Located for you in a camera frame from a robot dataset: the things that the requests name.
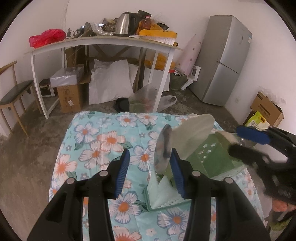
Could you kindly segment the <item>metal spoon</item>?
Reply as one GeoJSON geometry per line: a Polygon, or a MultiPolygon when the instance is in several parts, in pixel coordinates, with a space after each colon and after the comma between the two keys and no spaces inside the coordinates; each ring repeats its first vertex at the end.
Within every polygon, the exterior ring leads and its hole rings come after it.
{"type": "Polygon", "coordinates": [[[161,130],[156,143],[154,151],[154,170],[159,175],[163,175],[165,173],[170,160],[172,150],[171,133],[171,126],[166,124],[161,130]]]}

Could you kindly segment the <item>white ladle spoon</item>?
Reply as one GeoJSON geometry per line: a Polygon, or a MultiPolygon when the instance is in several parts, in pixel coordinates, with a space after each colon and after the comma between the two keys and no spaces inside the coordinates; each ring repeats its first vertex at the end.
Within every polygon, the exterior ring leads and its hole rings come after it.
{"type": "Polygon", "coordinates": [[[216,131],[215,135],[217,136],[220,142],[225,142],[228,145],[240,143],[240,138],[237,137],[235,133],[229,133],[226,131],[216,131]]]}

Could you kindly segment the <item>mint green utensil holder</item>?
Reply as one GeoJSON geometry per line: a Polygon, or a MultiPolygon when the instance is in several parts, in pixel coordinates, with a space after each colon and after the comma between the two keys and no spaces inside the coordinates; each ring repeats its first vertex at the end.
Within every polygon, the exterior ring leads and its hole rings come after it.
{"type": "MultiPolygon", "coordinates": [[[[208,178],[218,181],[226,177],[233,178],[244,169],[244,164],[228,154],[230,145],[220,142],[215,133],[212,133],[186,161],[191,164],[194,171],[199,171],[208,178]]],[[[161,210],[187,202],[177,192],[171,171],[167,171],[164,176],[159,176],[152,171],[144,197],[148,211],[161,210]]]]}

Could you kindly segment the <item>floral blue tablecloth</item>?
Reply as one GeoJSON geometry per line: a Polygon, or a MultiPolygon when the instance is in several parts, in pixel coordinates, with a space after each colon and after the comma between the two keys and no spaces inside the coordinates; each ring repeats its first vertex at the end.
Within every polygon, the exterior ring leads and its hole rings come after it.
{"type": "Polygon", "coordinates": [[[116,200],[108,203],[115,239],[182,240],[190,203],[179,201],[176,206],[157,208],[147,204],[144,197],[144,189],[154,177],[154,151],[165,125],[196,135],[208,133],[208,139],[194,154],[199,168],[218,180],[229,171],[258,215],[263,216],[250,173],[237,161],[228,160],[220,150],[215,136],[220,126],[210,114],[77,113],[56,158],[49,198],[54,197],[66,179],[89,179],[128,150],[131,160],[123,190],[116,200]]]}

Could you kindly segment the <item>grey refrigerator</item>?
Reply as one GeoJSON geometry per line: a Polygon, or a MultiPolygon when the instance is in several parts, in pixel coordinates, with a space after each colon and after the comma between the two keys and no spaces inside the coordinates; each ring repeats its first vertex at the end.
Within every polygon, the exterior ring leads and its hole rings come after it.
{"type": "Polygon", "coordinates": [[[196,82],[189,89],[204,103],[224,106],[246,61],[252,33],[230,15],[210,16],[196,59],[200,67],[196,82]]]}

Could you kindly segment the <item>pink rolled mat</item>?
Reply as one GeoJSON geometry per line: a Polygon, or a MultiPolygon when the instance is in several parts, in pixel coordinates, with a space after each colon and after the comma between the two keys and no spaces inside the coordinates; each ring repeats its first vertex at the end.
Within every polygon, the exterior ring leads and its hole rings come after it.
{"type": "Polygon", "coordinates": [[[195,34],[184,48],[182,54],[177,60],[176,69],[182,75],[189,75],[196,62],[201,49],[201,42],[195,34]]]}

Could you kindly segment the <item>brown cardboard box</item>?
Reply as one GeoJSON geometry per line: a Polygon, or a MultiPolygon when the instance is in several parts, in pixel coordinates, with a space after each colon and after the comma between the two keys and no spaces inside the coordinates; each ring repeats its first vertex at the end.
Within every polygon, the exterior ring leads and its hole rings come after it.
{"type": "Polygon", "coordinates": [[[84,103],[84,85],[65,85],[57,87],[62,113],[77,113],[84,103]]]}

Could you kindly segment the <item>white side table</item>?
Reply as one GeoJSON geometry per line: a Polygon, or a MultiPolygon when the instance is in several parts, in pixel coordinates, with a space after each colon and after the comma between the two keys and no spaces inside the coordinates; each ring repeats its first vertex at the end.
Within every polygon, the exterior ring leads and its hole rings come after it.
{"type": "Polygon", "coordinates": [[[154,113],[157,112],[159,107],[159,102],[163,94],[166,79],[170,70],[170,66],[174,57],[174,53],[176,50],[180,50],[180,48],[174,47],[172,45],[168,45],[165,43],[146,40],[146,39],[137,39],[132,37],[98,36],[98,37],[84,37],[84,38],[63,40],[63,41],[45,45],[43,47],[39,47],[37,49],[32,49],[32,51],[29,52],[30,58],[31,58],[31,66],[32,66],[32,74],[33,74],[35,90],[37,92],[38,101],[40,103],[45,119],[49,118],[50,113],[56,107],[59,101],[56,100],[49,109],[46,109],[46,106],[43,101],[43,97],[41,96],[39,80],[36,72],[35,56],[42,53],[49,52],[49,51],[60,50],[62,55],[62,67],[65,67],[65,63],[66,63],[65,49],[66,48],[76,47],[76,46],[89,46],[89,45],[98,45],[98,46],[99,45],[115,45],[115,46],[124,46],[124,47],[138,47],[141,50],[144,50],[144,49],[154,50],[155,55],[154,55],[154,61],[152,63],[151,73],[149,76],[149,82],[151,82],[154,74],[154,69],[155,69],[155,64],[157,61],[158,54],[160,52],[166,53],[167,59],[166,59],[166,63],[163,71],[163,76],[161,79],[161,83],[159,84],[158,92],[157,92],[156,99],[154,101],[154,105],[152,109],[154,113]]]}

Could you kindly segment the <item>wooden chair black seat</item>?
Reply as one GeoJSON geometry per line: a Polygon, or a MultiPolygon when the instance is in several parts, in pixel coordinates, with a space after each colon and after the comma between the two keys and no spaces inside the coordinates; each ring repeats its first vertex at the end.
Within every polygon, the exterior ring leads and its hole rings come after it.
{"type": "Polygon", "coordinates": [[[9,129],[10,133],[13,133],[12,128],[10,127],[4,113],[3,113],[3,109],[7,108],[9,110],[12,110],[13,113],[15,114],[16,120],[19,123],[20,127],[22,128],[23,132],[25,133],[25,135],[28,137],[28,133],[24,127],[24,125],[22,124],[21,118],[16,110],[15,107],[15,102],[17,102],[18,100],[21,103],[21,107],[23,109],[23,112],[25,113],[25,107],[22,101],[22,95],[27,92],[28,94],[30,94],[31,92],[33,92],[34,94],[34,98],[36,100],[37,103],[37,107],[38,110],[40,111],[40,113],[42,112],[41,109],[41,105],[37,96],[37,91],[36,91],[36,86],[34,84],[33,80],[27,80],[21,83],[17,83],[16,80],[16,71],[15,71],[15,65],[16,65],[17,61],[13,61],[5,66],[3,66],[1,68],[1,75],[4,74],[8,69],[12,68],[13,70],[13,81],[14,81],[14,87],[1,99],[1,117],[4,120],[4,123],[6,125],[6,127],[9,129]]]}

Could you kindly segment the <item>white pillow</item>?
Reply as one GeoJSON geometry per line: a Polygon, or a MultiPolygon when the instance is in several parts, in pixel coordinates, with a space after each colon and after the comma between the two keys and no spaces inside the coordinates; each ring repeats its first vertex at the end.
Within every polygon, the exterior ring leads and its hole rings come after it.
{"type": "Polygon", "coordinates": [[[101,104],[133,95],[138,66],[127,60],[104,62],[94,60],[89,83],[89,104],[101,104]]]}

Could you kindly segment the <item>yellow bag on table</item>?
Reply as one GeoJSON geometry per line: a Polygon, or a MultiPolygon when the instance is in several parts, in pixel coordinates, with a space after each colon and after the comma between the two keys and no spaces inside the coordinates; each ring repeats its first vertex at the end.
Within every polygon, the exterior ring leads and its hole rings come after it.
{"type": "Polygon", "coordinates": [[[162,38],[174,38],[176,39],[178,34],[174,31],[163,30],[159,25],[152,24],[150,29],[142,29],[139,32],[140,36],[152,36],[162,38]]]}

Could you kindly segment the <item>steel electric kettle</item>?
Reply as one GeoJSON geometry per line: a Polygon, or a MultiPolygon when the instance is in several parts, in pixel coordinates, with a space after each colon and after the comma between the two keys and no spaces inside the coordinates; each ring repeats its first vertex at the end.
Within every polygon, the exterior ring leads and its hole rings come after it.
{"type": "Polygon", "coordinates": [[[113,35],[119,37],[132,36],[137,32],[138,24],[138,14],[130,12],[122,13],[115,24],[113,35]]]}

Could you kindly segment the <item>red plastic bag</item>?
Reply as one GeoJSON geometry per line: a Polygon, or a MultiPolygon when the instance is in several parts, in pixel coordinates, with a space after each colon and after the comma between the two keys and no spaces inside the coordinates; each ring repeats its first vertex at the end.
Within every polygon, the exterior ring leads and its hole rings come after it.
{"type": "Polygon", "coordinates": [[[31,48],[39,48],[48,44],[63,41],[66,33],[61,29],[49,29],[41,33],[41,35],[30,36],[29,44],[31,48]]]}

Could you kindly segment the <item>cardboard box by wall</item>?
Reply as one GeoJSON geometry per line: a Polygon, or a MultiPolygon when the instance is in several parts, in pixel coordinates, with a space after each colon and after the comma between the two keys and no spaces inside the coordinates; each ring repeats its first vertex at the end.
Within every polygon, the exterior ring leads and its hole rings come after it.
{"type": "Polygon", "coordinates": [[[278,127],[284,119],[283,112],[280,107],[275,105],[263,93],[258,92],[253,103],[250,106],[254,112],[260,112],[271,126],[278,127]]]}

